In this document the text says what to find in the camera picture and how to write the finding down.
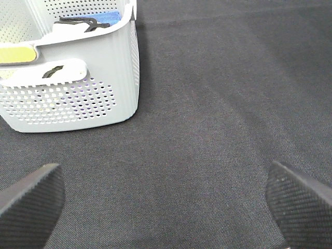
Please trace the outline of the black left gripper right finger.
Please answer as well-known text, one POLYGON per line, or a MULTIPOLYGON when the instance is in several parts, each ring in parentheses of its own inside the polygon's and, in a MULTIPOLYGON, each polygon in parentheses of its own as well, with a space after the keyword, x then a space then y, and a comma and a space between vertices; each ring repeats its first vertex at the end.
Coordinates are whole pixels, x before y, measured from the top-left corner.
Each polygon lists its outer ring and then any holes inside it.
POLYGON ((330 186, 274 161, 265 195, 287 248, 331 248, 330 186))

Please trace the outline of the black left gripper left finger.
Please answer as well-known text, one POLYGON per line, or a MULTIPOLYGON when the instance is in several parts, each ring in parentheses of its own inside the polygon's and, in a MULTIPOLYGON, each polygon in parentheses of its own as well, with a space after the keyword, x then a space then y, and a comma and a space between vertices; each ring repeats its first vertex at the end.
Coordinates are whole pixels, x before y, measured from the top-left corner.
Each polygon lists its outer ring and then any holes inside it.
POLYGON ((44 248, 63 206, 63 172, 57 163, 1 191, 1 248, 44 248))

